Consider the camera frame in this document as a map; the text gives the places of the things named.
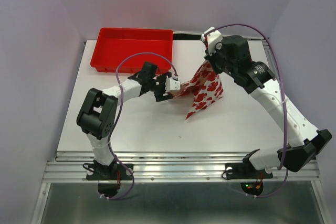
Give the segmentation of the white red floral skirt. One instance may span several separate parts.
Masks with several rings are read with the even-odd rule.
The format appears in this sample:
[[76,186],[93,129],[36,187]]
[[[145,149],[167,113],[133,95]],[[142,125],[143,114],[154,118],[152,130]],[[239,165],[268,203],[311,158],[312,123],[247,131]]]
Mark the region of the white red floral skirt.
[[220,75],[216,74],[209,61],[205,60],[193,75],[192,79],[181,84],[173,98],[193,96],[193,103],[186,115],[186,120],[223,97],[224,88]]

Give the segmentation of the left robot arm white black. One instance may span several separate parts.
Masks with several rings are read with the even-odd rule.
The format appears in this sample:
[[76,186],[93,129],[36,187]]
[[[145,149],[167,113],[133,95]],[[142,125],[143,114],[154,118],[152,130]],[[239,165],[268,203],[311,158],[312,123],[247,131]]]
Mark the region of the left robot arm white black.
[[123,103],[152,92],[156,102],[173,98],[181,83],[177,75],[171,72],[156,74],[157,65],[143,64],[139,72],[129,76],[126,81],[108,88],[88,91],[77,116],[77,125],[88,137],[93,153],[93,166],[86,170],[106,179],[113,178],[117,172],[117,163],[110,152],[109,137],[119,120]]

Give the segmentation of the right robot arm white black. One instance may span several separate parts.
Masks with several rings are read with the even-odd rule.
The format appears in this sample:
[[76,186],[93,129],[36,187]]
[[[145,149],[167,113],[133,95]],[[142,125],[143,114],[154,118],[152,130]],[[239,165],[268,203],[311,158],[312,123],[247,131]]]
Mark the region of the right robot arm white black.
[[298,172],[315,158],[332,139],[329,130],[310,123],[283,94],[272,70],[261,61],[253,61],[247,39],[239,35],[223,37],[218,31],[201,41],[206,47],[205,59],[216,74],[229,75],[267,111],[282,130],[282,148],[257,149],[242,163],[244,175],[253,177],[266,168],[284,166]]

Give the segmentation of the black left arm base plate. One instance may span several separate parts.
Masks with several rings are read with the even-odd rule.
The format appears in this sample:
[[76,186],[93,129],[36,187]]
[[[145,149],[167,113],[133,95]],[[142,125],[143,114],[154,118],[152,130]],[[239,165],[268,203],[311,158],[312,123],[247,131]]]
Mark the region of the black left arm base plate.
[[107,167],[95,163],[84,163],[82,167],[87,172],[86,180],[88,181],[132,180],[130,172],[119,163],[112,163]]

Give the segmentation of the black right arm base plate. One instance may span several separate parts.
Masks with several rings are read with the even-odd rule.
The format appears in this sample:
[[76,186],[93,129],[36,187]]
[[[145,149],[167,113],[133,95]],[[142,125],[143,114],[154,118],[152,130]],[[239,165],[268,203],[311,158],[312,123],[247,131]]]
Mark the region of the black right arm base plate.
[[225,180],[271,179],[273,174],[265,170],[256,170],[250,163],[226,163],[222,178]]

